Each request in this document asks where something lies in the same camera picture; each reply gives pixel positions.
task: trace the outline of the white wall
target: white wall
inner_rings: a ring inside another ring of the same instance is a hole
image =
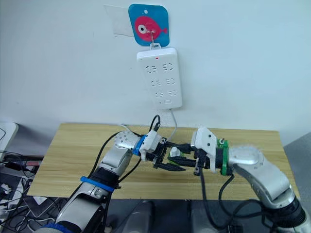
[[[12,150],[44,154],[62,122],[150,123],[136,66],[143,48],[113,35],[104,10],[131,3],[1,0],[0,120],[21,125]],[[284,145],[310,131],[310,1],[143,3],[169,12],[180,126],[279,130]]]

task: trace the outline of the pink fish sticker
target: pink fish sticker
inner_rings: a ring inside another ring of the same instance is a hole
[[[161,29],[160,26],[148,16],[140,16],[135,21],[137,35],[145,41],[151,41],[151,32],[154,40],[163,32],[167,33],[167,28]]]

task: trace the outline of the power outlet socket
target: power outlet socket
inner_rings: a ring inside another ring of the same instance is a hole
[[[137,62],[156,109],[182,106],[177,51],[164,48],[137,53]]]

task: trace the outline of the power strip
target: power strip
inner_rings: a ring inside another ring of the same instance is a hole
[[[137,53],[150,96],[156,109],[182,106],[177,51],[164,48]]]

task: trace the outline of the blue sticker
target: blue sticker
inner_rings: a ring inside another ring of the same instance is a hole
[[[155,43],[168,46],[169,14],[163,6],[132,4],[128,8],[134,38],[142,46],[151,44],[151,32]]]

